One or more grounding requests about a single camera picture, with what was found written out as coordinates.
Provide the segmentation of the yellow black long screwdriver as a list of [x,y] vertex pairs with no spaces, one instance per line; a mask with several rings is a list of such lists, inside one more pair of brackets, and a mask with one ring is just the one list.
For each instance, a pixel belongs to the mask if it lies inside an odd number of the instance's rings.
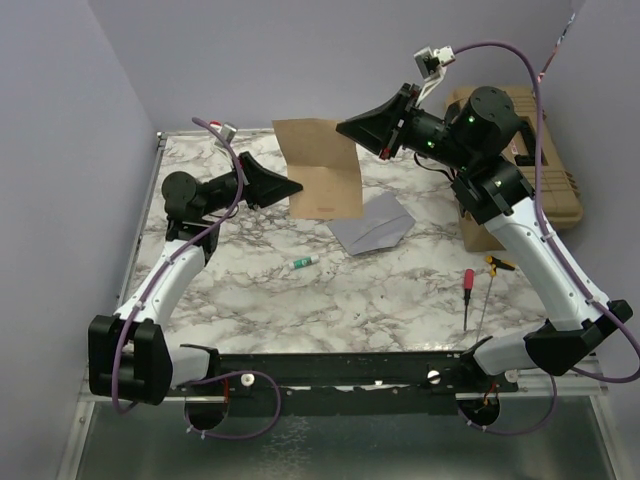
[[475,337],[475,342],[478,342],[480,340],[480,336],[483,330],[483,326],[484,326],[484,320],[486,317],[486,312],[487,312],[487,308],[488,308],[488,304],[489,304],[489,299],[493,290],[493,284],[495,283],[495,278],[497,276],[497,272],[499,270],[505,270],[505,271],[515,271],[516,270],[516,264],[511,262],[511,261],[507,261],[507,260],[502,260],[494,255],[488,255],[485,257],[485,262],[487,263],[487,265],[489,266],[489,275],[490,275],[490,280],[489,280],[489,285],[487,287],[487,292],[485,295],[485,299],[484,299],[484,303],[483,303],[483,309],[482,309],[482,313],[481,313],[481,317],[480,317],[480,321],[478,323],[478,327],[476,330],[476,337]]

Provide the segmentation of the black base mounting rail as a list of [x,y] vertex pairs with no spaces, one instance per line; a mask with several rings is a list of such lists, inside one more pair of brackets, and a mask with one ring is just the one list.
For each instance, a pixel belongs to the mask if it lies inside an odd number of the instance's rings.
[[454,415],[457,400],[517,391],[460,351],[221,354],[206,383],[170,394],[198,424],[229,417]]

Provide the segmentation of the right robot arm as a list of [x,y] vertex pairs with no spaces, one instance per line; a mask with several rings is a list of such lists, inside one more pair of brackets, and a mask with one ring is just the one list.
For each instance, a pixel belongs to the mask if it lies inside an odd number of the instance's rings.
[[521,125],[511,98],[497,87],[478,87],[450,121],[420,109],[417,99],[417,86],[405,84],[392,99],[336,130],[382,159],[410,149],[453,169],[457,201],[513,256],[547,314],[530,332],[478,341],[459,367],[461,383],[481,391],[508,370],[539,368],[561,376],[575,369],[633,311],[626,301],[610,299],[579,267],[538,214],[533,186],[503,156]]

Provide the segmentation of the red handled screwdriver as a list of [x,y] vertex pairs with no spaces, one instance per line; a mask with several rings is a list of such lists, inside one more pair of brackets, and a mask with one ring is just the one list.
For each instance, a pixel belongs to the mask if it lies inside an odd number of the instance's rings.
[[474,285],[475,272],[473,269],[466,269],[463,278],[463,301],[464,301],[464,317],[463,317],[463,330],[466,331],[468,327],[468,311],[471,300],[471,293]]

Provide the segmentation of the green white glue stick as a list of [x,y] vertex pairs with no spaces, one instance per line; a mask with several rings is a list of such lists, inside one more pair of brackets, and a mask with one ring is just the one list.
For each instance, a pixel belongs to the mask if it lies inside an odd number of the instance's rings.
[[300,270],[311,265],[316,264],[319,261],[318,255],[306,256],[303,258],[296,259],[288,264],[288,267],[291,271]]

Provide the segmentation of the tan plastic tool case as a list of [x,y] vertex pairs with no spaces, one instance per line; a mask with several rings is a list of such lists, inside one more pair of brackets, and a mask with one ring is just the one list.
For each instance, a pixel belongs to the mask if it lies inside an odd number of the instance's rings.
[[[534,142],[537,133],[536,100],[532,90],[524,86],[505,86],[521,119],[518,132],[503,150],[503,156],[517,165],[530,183],[535,182]],[[583,218],[580,192],[574,176],[565,168],[547,127],[542,128],[542,206],[557,231],[574,228]],[[463,209],[458,213],[464,247],[479,253],[501,250],[503,246],[486,228],[478,225]]]

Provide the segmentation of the tan paper letter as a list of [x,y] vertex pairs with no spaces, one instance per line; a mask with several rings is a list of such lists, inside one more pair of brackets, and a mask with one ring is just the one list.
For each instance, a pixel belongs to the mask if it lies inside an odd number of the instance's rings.
[[290,197],[296,219],[333,220],[363,216],[363,191],[355,143],[336,131],[336,120],[274,120],[288,178],[303,190]]

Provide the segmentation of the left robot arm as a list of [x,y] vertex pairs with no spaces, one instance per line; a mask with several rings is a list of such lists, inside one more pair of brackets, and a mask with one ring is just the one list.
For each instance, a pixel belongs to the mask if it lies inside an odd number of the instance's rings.
[[211,350],[169,343],[163,329],[191,281],[217,249],[221,223],[244,202],[253,210],[269,207],[301,192],[302,185],[240,154],[232,170],[207,182],[176,171],[163,181],[167,214],[161,255],[134,294],[113,314],[98,315],[88,328],[88,377],[92,394],[150,405],[169,390],[189,384],[206,395],[220,385],[221,371]]

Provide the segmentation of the grey envelope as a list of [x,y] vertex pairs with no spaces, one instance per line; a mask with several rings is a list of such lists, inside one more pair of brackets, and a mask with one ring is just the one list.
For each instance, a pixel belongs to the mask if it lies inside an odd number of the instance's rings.
[[327,224],[350,256],[395,247],[414,225],[414,217],[392,193],[366,202],[361,218],[336,219]]

